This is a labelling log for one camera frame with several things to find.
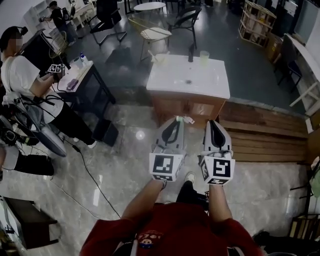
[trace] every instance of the marble floor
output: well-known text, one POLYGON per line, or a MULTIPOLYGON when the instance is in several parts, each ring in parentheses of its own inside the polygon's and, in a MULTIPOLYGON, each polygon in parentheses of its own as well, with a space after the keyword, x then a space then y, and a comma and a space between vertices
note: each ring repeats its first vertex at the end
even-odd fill
MULTIPOLYGON (((91 127, 97 121, 91 115, 83 118, 91 127)), ((100 142, 94 149, 89 149, 81 141, 76 145, 83 153, 88 170, 121 215, 130 200, 150 180, 148 161, 156 123, 153 108, 148 106, 114 105, 109 108, 106 118, 111 119, 119 130, 114 147, 100 142), (142 139, 137 138, 137 132, 143 132, 142 139)), ((186 130, 185 165, 178 180, 169 183, 161 192, 159 202, 174 202, 185 174, 190 171, 196 173, 195 189, 199 193, 208 190, 197 165, 203 135, 201 129, 189 127, 186 130)), ((66 158, 50 154, 54 158, 53 178, 4 171, 0 195, 35 201, 38 207, 58 221, 54 232, 59 235, 59 243, 23 250, 22 255, 77 256, 97 218, 117 219, 86 172, 81 155, 69 144, 65 146, 66 158)), ((32 153, 37 154, 37 150, 33 149, 32 153)), ((285 236, 291 218, 301 213, 305 204, 304 199, 299 199, 303 191, 290 192, 290 188, 303 184, 305 180, 304 167, 295 163, 237 162, 234 178, 224 189, 233 218, 242 223, 251 235, 263 229, 285 236)))

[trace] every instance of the white sneaker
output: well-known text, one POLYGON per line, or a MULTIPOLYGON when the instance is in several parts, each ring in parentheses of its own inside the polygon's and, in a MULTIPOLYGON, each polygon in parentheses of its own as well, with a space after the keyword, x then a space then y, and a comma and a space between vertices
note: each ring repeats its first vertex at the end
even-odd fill
POLYGON ((192 172, 192 171, 190 171, 190 172, 188 172, 188 173, 186 174, 185 179, 184 179, 184 182, 190 181, 190 182, 192 182, 192 184, 194 184, 194 183, 195 183, 195 179, 196 179, 195 173, 192 172))
POLYGON ((93 144, 88 145, 89 149, 93 149, 97 145, 97 141, 95 140, 93 144))

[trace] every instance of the black chair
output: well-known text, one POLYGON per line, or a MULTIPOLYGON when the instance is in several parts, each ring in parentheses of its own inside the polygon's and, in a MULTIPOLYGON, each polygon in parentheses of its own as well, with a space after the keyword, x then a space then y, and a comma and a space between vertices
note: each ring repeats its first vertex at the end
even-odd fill
POLYGON ((109 36, 116 36, 116 39, 121 42, 127 35, 126 31, 117 32, 116 24, 121 21, 117 0, 97 0, 96 1, 96 16, 89 20, 90 33, 93 35, 96 43, 101 46, 109 36), (93 19, 98 18, 100 22, 92 27, 93 19), (114 29, 114 33, 107 34, 100 42, 98 42, 95 33, 114 29))
POLYGON ((174 11, 174 4, 173 3, 177 3, 178 13, 179 13, 180 7, 181 7, 181 9, 184 9, 186 6, 186 0, 162 0, 162 2, 165 2, 166 14, 168 14, 168 3, 171 3, 172 12, 174 11))
POLYGON ((280 85, 285 78, 289 79, 292 74, 298 76, 298 81, 291 89, 292 93, 294 89, 297 87, 298 83, 300 82, 302 74, 296 63, 297 53, 295 47, 287 35, 284 35, 280 54, 281 58, 275 63, 274 72, 276 72, 277 70, 280 70, 282 72, 282 77, 278 82, 278 85, 280 85))
POLYGON ((195 23, 200 12, 201 12, 201 7, 197 7, 197 6, 189 7, 189 8, 183 9, 178 13, 174 23, 167 22, 167 24, 169 25, 168 30, 170 32, 176 29, 186 29, 191 31, 193 34, 194 46, 196 49, 197 49, 197 41, 196 41, 196 33, 195 33, 195 23))

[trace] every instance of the round white table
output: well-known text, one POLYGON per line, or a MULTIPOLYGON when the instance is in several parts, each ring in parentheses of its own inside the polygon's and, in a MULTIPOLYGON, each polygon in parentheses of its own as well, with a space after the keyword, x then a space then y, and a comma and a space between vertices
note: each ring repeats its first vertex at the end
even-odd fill
POLYGON ((151 11, 165 7, 166 4, 164 2, 145 2, 136 5, 133 9, 135 11, 151 11))

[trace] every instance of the cardboard box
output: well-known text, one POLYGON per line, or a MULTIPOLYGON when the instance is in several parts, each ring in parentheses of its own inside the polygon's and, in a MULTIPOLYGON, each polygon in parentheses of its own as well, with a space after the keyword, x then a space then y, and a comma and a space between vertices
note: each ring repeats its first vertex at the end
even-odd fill
POLYGON ((274 62, 277 56, 280 54, 282 46, 282 40, 279 36, 269 33, 268 43, 265 48, 266 56, 270 62, 274 62))

